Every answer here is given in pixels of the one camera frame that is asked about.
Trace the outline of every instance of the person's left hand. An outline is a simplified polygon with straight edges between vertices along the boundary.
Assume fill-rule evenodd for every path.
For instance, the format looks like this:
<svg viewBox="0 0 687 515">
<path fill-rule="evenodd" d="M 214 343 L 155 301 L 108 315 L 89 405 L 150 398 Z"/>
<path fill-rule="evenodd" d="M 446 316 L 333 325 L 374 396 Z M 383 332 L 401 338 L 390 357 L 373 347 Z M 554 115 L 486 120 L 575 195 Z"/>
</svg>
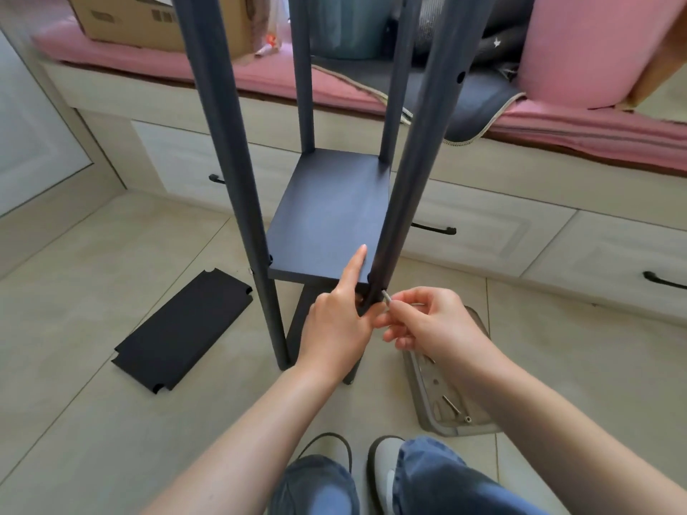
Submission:
<svg viewBox="0 0 687 515">
<path fill-rule="evenodd" d="M 317 297 L 303 325 L 296 367 L 333 383 L 343 380 L 362 357 L 372 336 L 372 323 L 385 309 L 384 303 L 375 303 L 365 315 L 358 316 L 355 286 L 366 253 L 366 245 L 358 248 L 343 269 L 339 284 L 331 293 Z"/>
</svg>

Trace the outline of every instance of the gray tray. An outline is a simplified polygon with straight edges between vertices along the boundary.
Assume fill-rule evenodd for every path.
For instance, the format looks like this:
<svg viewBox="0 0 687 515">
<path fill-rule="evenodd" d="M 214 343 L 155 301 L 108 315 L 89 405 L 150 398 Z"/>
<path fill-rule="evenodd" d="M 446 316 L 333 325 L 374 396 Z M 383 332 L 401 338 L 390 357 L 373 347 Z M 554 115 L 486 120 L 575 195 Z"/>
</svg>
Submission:
<svg viewBox="0 0 687 515">
<path fill-rule="evenodd" d="M 469 307 L 466 309 L 488 336 L 489 333 L 477 312 Z M 415 411 L 423 430 L 444 437 L 501 431 L 482 407 L 444 379 L 439 368 L 430 358 L 420 353 L 406 351 L 403 353 L 403 362 Z"/>
</svg>

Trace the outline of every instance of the white drawer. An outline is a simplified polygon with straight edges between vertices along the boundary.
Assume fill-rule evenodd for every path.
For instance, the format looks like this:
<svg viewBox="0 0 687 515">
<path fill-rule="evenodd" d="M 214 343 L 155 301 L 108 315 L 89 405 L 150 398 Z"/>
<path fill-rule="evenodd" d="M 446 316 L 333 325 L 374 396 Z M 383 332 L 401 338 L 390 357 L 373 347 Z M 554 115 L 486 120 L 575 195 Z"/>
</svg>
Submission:
<svg viewBox="0 0 687 515">
<path fill-rule="evenodd" d="M 580 211 L 525 277 L 687 318 L 687 289 L 646 271 L 687 285 L 687 232 Z"/>
<path fill-rule="evenodd" d="M 132 121 L 167 192 L 213 206 L 232 209 L 209 135 Z M 263 217 L 272 217 L 296 168 L 300 154 L 249 144 L 255 184 Z"/>
<path fill-rule="evenodd" d="M 428 181 L 403 253 L 437 264 L 460 264 L 520 276 L 575 210 L 447 182 Z"/>
</svg>

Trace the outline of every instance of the forearm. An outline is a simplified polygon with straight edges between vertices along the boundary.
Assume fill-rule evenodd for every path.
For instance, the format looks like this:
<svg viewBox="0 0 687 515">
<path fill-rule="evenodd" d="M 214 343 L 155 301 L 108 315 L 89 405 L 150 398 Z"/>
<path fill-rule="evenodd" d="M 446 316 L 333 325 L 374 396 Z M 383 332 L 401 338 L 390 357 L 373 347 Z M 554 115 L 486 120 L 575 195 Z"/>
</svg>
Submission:
<svg viewBox="0 0 687 515">
<path fill-rule="evenodd" d="M 500 352 L 460 386 L 573 514 L 683 513 L 687 493 Z"/>
<path fill-rule="evenodd" d="M 336 382 L 293 367 L 146 514 L 262 513 L 296 445 Z"/>
</svg>

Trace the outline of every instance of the brown cardboard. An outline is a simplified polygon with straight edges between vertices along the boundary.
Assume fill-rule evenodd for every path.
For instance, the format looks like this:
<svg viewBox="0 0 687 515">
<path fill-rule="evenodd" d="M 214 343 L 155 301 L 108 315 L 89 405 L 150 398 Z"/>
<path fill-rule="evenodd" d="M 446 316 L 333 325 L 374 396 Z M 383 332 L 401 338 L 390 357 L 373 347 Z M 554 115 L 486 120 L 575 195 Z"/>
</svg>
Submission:
<svg viewBox="0 0 687 515">
<path fill-rule="evenodd" d="M 156 0 L 69 0 L 93 40 L 184 51 L 173 7 Z M 265 0 L 219 0 L 232 58 L 255 52 L 267 24 Z"/>
</svg>

